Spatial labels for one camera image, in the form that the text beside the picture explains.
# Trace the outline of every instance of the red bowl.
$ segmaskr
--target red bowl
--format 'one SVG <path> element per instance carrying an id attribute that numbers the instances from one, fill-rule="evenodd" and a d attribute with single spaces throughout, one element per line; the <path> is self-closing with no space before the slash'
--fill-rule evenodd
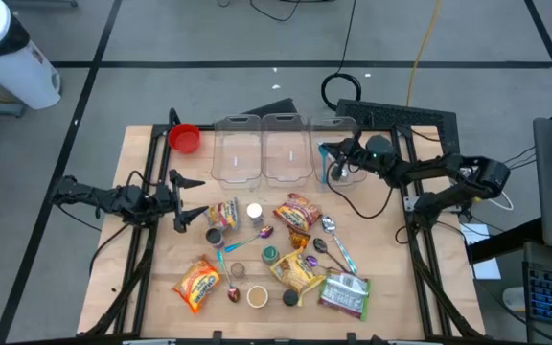
<path id="1" fill-rule="evenodd" d="M 192 153 L 199 148 L 199 128 L 192 124 L 176 125 L 168 134 L 168 143 L 181 153 Z"/>

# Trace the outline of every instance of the gray floor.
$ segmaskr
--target gray floor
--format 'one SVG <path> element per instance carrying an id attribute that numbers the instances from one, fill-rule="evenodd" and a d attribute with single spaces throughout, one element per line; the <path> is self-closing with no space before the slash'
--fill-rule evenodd
<path id="1" fill-rule="evenodd" d="M 286 15 L 291 4 L 256 1 Z M 12 9 L 50 60 L 90 61 L 113 0 Z M 552 1 L 535 1 L 552 38 Z M 341 57 L 352 2 L 300 5 L 287 23 L 256 13 L 245 0 L 124 0 L 104 60 L 335 60 Z M 358 0 L 347 58 L 413 60 L 431 16 L 423 0 Z M 444 0 L 424 60 L 550 61 L 523 1 Z M 22 119 L 0 117 L 0 316 L 32 234 L 58 153 L 88 70 L 59 69 L 61 102 Z M 330 115 L 319 86 L 333 68 L 100 69 L 84 111 L 66 173 L 89 184 L 111 184 L 125 128 L 166 121 L 174 106 L 183 121 L 210 123 L 291 97 L 305 116 Z M 404 104 L 408 69 L 344 69 L 359 78 L 363 100 Z M 346 83 L 328 89 L 352 98 Z M 506 159 L 533 145 L 532 119 L 552 116 L 551 69 L 421 69 L 412 105 L 457 113 L 465 154 Z M 514 212 L 489 203 L 474 207 L 487 222 L 510 228 L 537 217 L 534 166 L 513 172 L 506 192 Z M 92 210 L 75 214 L 99 225 Z M 71 336 L 81 312 L 87 267 L 98 234 L 59 210 L 48 221 L 8 341 Z M 482 282 L 493 295 L 520 285 L 522 255 L 498 260 L 502 280 Z M 488 334 L 524 340 L 524 327 L 478 291 Z"/>

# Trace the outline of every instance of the snack packaging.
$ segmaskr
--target snack packaging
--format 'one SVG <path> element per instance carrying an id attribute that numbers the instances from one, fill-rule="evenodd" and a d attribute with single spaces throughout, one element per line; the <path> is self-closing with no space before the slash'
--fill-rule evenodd
<path id="1" fill-rule="evenodd" d="M 274 210 L 274 215 L 295 230 L 308 232 L 321 217 L 321 211 L 305 197 L 297 193 L 289 193 L 288 200 Z"/>
<path id="2" fill-rule="evenodd" d="M 316 286 L 324 279 L 324 275 L 316 275 L 312 268 L 304 260 L 302 251 L 304 248 L 286 254 L 283 258 L 273 264 L 269 269 L 278 278 L 281 283 L 294 289 L 299 294 L 297 305 L 302 306 L 304 294 Z"/>
<path id="3" fill-rule="evenodd" d="M 204 211 L 208 218 L 210 227 L 224 231 L 227 229 L 238 230 L 240 219 L 238 218 L 238 199 L 234 197 L 231 200 L 220 202 L 208 207 Z"/>
<path id="4" fill-rule="evenodd" d="M 330 270 L 318 303 L 336 308 L 365 321 L 370 299 L 370 281 L 352 274 Z"/>
<path id="5" fill-rule="evenodd" d="M 291 246 L 293 249 L 306 248 L 308 242 L 311 240 L 309 234 L 299 232 L 292 226 L 288 227 L 288 238 L 291 240 Z"/>
<path id="6" fill-rule="evenodd" d="M 219 282 L 219 273 L 205 260 L 205 255 L 203 255 L 187 270 L 182 281 L 176 284 L 173 290 L 187 302 L 193 313 L 197 313 L 210 290 Z"/>

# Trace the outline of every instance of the white paper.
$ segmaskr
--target white paper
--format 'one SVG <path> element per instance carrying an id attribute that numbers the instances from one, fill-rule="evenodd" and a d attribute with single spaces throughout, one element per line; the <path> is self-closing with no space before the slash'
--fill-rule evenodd
<path id="1" fill-rule="evenodd" d="M 464 233 L 466 237 L 466 243 L 468 245 L 474 244 L 479 241 L 487 239 L 487 236 L 481 236 L 474 234 L 470 229 L 475 232 L 483 235 L 489 235 L 489 230 L 485 224 L 460 224 L 461 232 Z M 495 258 L 478 263 L 474 265 L 474 271 L 476 272 L 477 279 L 485 280 L 499 280 L 502 279 L 502 276 L 499 274 L 499 267 L 497 266 L 497 260 Z"/>

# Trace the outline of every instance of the wooden board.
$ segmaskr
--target wooden board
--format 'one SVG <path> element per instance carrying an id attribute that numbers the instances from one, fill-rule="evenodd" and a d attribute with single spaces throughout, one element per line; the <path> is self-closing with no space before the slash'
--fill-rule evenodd
<path id="1" fill-rule="evenodd" d="M 437 137 L 435 127 L 418 126 L 421 133 Z M 123 143 L 119 166 L 114 184 L 124 184 L 132 170 L 141 171 L 145 165 L 150 141 L 150 126 L 129 126 Z M 376 133 L 364 133 L 362 141 Z M 268 240 L 255 240 L 231 253 L 225 254 L 227 266 L 243 263 L 246 268 L 244 279 L 233 279 L 241 290 L 238 304 L 226 297 L 227 284 L 221 284 L 208 296 L 198 314 L 192 314 L 189 307 L 172 291 L 189 266 L 200 254 L 206 254 L 219 271 L 216 252 L 205 240 L 208 228 L 205 217 L 200 217 L 189 226 L 186 234 L 173 230 L 173 215 L 165 215 L 160 223 L 156 240 L 154 261 L 149 282 L 149 295 L 142 328 L 142 337 L 210 338 L 212 331 L 221 330 L 226 338 L 298 338 L 298 339 L 343 339 L 346 332 L 355 332 L 357 338 L 368 339 L 378 334 L 387 339 L 423 338 L 417 293 L 412 274 L 408 247 L 397 244 L 395 232 L 403 226 L 401 195 L 394 190 L 384 213 L 374 219 L 360 218 L 344 199 L 326 190 L 314 175 L 301 187 L 273 188 L 264 180 L 254 190 L 224 190 L 211 176 L 214 154 L 214 133 L 202 132 L 200 149 L 183 156 L 173 152 L 169 168 L 178 169 L 183 176 L 206 181 L 201 187 L 182 192 L 185 208 L 212 204 L 236 196 L 240 204 L 241 228 L 226 234 L 227 243 L 244 240 L 256 234 L 245 215 L 246 206 L 258 202 L 264 207 L 265 222 L 275 227 Z M 440 144 L 415 136 L 415 148 L 420 159 L 441 154 Z M 140 184 L 139 178 L 133 183 Z M 446 178 L 424 182 L 426 191 L 439 191 L 448 186 Z M 389 188 L 377 176 L 368 174 L 354 188 L 342 190 L 365 215 L 376 213 L 382 206 Z M 292 251 L 288 230 L 272 215 L 278 205 L 287 199 L 290 192 L 299 193 L 319 205 L 324 214 L 336 222 L 336 234 L 355 261 L 359 275 L 372 281 L 370 307 L 366 322 L 337 310 L 317 305 L 318 288 L 304 297 L 303 307 L 287 307 L 282 302 L 285 287 L 282 286 L 261 260 L 261 250 L 267 244 L 279 248 L 281 255 Z M 440 221 L 459 227 L 456 216 L 443 215 Z M 121 222 L 108 216 L 103 224 L 100 242 L 105 241 Z M 84 301 L 80 317 L 79 332 L 86 331 L 104 313 L 121 287 L 123 270 L 127 260 L 131 231 L 113 241 L 98 257 Z M 341 254 L 331 236 L 320 224 L 310 230 L 313 237 L 324 239 L 330 251 L 337 258 Z M 484 333 L 484 327 L 472 275 L 467 262 L 466 250 L 461 235 L 445 226 L 436 225 L 433 230 L 436 252 L 442 271 L 445 291 L 455 306 L 469 320 L 471 325 Z M 319 258 L 322 265 L 335 265 L 329 257 L 315 253 L 313 247 L 305 251 Z M 254 285 L 264 286 L 269 301 L 262 309 L 253 309 L 245 301 L 245 294 Z M 132 296 L 127 313 L 126 330 L 130 329 L 136 297 Z M 439 321 L 432 309 L 433 331 L 440 333 Z"/>

